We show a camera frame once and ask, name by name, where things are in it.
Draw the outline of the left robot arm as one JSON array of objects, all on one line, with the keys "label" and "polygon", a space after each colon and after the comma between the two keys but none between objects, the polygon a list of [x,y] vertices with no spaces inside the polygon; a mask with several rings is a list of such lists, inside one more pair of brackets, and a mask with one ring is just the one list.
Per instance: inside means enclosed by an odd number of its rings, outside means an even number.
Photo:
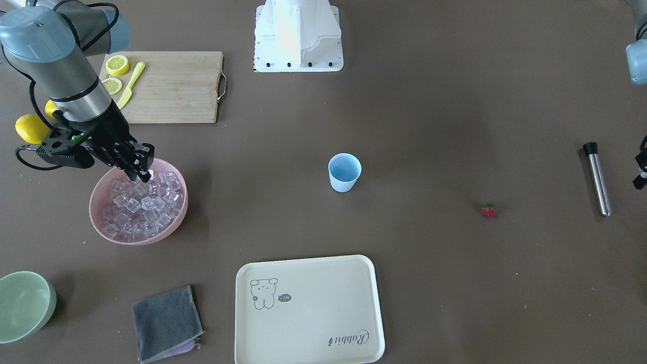
[{"label": "left robot arm", "polygon": [[[629,78],[633,84],[646,85],[646,1],[629,1],[635,21],[635,41],[626,47]],[[640,143],[635,157],[640,173],[633,180],[636,189],[646,186],[646,138]]]}]

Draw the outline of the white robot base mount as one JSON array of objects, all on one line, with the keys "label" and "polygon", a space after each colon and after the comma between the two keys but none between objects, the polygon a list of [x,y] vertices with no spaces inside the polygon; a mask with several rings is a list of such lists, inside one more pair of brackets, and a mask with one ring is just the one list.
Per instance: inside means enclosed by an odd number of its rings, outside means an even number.
[{"label": "white robot base mount", "polygon": [[256,72],[336,72],[344,67],[338,7],[328,1],[266,1],[256,8]]}]

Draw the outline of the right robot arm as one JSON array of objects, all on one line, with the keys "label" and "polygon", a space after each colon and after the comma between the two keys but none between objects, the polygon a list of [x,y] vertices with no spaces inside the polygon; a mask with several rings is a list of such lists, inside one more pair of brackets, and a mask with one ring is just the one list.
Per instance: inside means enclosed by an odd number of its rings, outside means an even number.
[{"label": "right robot arm", "polygon": [[19,147],[35,152],[46,170],[90,168],[95,160],[146,183],[155,148],[138,143],[129,124],[88,61],[131,42],[127,21],[112,3],[14,1],[2,14],[2,63],[39,86],[56,107],[41,141]]}]

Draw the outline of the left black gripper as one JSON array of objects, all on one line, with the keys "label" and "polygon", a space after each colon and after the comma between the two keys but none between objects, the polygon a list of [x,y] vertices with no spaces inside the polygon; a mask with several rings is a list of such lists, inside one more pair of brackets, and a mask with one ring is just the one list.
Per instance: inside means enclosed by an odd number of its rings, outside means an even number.
[{"label": "left black gripper", "polygon": [[647,185],[646,143],[647,143],[647,136],[645,136],[642,139],[642,142],[640,143],[640,147],[638,148],[639,152],[635,156],[635,161],[637,162],[638,168],[640,169],[640,174],[637,175],[632,181],[632,184],[636,190],[642,190]]}]

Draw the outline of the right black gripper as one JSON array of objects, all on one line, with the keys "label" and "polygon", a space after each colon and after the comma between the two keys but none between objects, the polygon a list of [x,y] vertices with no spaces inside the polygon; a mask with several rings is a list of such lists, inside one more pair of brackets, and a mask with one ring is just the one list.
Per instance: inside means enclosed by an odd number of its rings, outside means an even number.
[{"label": "right black gripper", "polygon": [[138,143],[130,134],[129,124],[116,104],[110,104],[104,113],[85,122],[68,120],[62,111],[56,112],[56,120],[81,134],[81,145],[94,159],[115,166],[126,173],[130,180],[152,179],[150,166],[154,161],[155,147]]}]

